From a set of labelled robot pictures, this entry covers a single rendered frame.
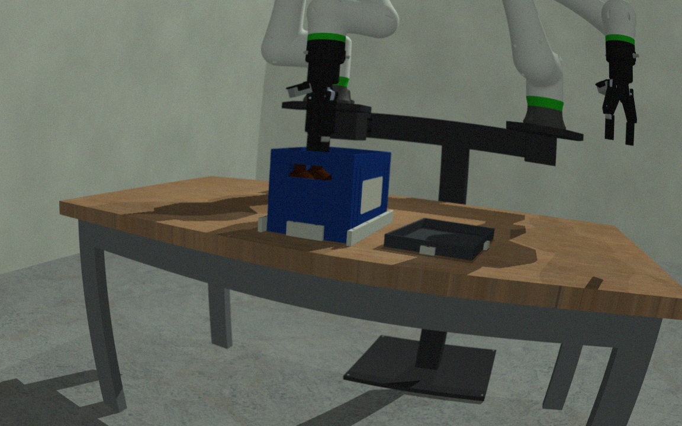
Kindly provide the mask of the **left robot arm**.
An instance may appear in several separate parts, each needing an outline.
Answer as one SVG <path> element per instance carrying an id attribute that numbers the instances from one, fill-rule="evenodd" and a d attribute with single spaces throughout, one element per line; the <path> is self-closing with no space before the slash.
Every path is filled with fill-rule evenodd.
<path id="1" fill-rule="evenodd" d="M 606 38 L 606 60 L 635 65 L 636 14 L 625 0 L 555 0 L 593 25 Z M 565 129 L 563 61 L 542 28 L 533 0 L 503 0 L 513 62 L 527 79 L 527 114 L 523 123 Z M 559 123 L 558 123 L 559 122 Z M 561 125 L 561 126 L 560 126 Z"/>

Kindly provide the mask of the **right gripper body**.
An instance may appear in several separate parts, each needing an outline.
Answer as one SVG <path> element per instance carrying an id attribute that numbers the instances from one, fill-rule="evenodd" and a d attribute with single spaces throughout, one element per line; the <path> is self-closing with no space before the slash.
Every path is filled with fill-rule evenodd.
<path id="1" fill-rule="evenodd" d="M 332 84 L 339 83 L 339 66 L 333 62 L 308 63 L 307 81 L 316 82 L 312 90 L 320 90 L 320 104 L 324 104 L 327 87 L 333 90 Z"/>

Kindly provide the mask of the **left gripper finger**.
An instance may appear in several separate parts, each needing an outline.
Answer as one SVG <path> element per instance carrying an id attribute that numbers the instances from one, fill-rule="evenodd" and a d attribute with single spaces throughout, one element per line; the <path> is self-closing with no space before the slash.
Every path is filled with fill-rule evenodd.
<path id="1" fill-rule="evenodd" d="M 627 118 L 627 129 L 626 129 L 626 143 L 627 145 L 633 146 L 634 142 L 634 128 L 635 123 L 637 123 L 635 101 L 633 97 L 633 89 L 626 89 L 627 101 L 620 101 L 623 104 L 623 110 Z M 629 93 L 630 92 L 630 93 Z"/>
<path id="2" fill-rule="evenodd" d="M 613 114 L 615 113 L 619 100 L 622 99 L 622 96 L 626 91 L 626 88 L 622 87 L 620 94 L 615 94 L 616 87 L 616 80 L 608 80 L 608 88 L 604 95 L 603 113 L 606 118 L 604 120 L 604 138 L 608 138 L 608 140 L 614 140 L 615 116 Z M 606 105 L 608 106 L 606 107 Z"/>

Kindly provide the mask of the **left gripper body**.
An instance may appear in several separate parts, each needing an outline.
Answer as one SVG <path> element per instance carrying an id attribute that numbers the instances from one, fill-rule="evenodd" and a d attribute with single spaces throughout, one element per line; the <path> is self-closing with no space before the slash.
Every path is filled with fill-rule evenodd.
<path id="1" fill-rule="evenodd" d="M 633 82 L 633 65 L 622 60 L 609 61 L 609 78 L 616 80 L 617 88 L 615 94 L 620 94 L 622 87 L 629 89 L 629 83 Z M 620 101 L 627 100 L 626 92 L 623 94 Z"/>

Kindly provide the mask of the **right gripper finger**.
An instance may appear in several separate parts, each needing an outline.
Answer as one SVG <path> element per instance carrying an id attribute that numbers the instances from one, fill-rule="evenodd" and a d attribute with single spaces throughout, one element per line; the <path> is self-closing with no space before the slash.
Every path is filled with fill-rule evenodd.
<path id="1" fill-rule="evenodd" d="M 319 132 L 319 108 L 314 104 L 315 90 L 312 93 L 307 93 L 307 112 L 305 119 L 305 132 L 307 135 L 307 149 L 306 151 L 317 151 L 317 136 L 315 133 Z"/>
<path id="2" fill-rule="evenodd" d="M 315 90 L 315 97 L 316 107 L 319 108 L 319 132 L 315 133 L 318 137 L 317 151 L 329 153 L 330 135 L 334 133 L 338 92 L 327 87 L 324 104 L 320 104 L 320 90 Z"/>

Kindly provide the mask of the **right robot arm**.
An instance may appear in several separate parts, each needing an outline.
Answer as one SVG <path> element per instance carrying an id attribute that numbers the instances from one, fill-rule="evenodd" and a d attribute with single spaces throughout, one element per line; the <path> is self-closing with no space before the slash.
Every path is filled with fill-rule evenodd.
<path id="1" fill-rule="evenodd" d="M 275 0 L 262 42 L 263 59 L 274 66 L 307 69 L 309 62 L 338 63 L 339 83 L 333 85 L 337 102 L 354 104 L 347 89 L 352 42 L 346 33 L 386 38 L 396 32 L 400 17 L 390 0 L 313 0 L 305 31 L 305 2 Z"/>

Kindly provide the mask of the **brown glass bottle with yellow cap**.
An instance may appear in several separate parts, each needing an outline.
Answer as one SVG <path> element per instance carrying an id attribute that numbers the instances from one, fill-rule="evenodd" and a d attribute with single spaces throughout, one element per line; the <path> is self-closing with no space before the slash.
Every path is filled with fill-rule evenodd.
<path id="1" fill-rule="evenodd" d="M 326 177 L 329 176 L 329 173 L 327 173 L 322 166 L 311 165 L 311 168 L 308 169 L 307 172 L 311 173 L 314 180 L 324 180 Z"/>

